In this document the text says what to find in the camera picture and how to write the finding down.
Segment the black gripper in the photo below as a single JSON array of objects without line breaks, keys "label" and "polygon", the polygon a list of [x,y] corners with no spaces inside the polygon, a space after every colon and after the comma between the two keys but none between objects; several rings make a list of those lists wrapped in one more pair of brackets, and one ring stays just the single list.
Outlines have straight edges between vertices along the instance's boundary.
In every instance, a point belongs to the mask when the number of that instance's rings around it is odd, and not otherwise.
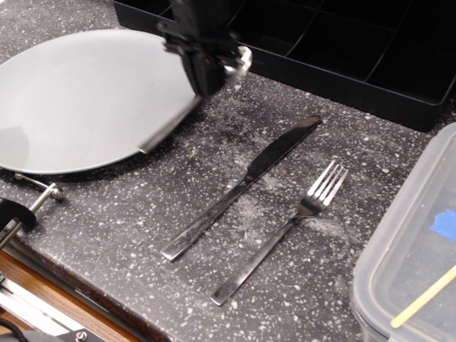
[{"label": "black gripper", "polygon": [[[178,55],[193,91],[209,97],[225,84],[223,63],[240,59],[236,35],[228,27],[231,1],[171,1],[173,20],[157,29],[165,49]],[[199,82],[193,61],[202,60]]]}]

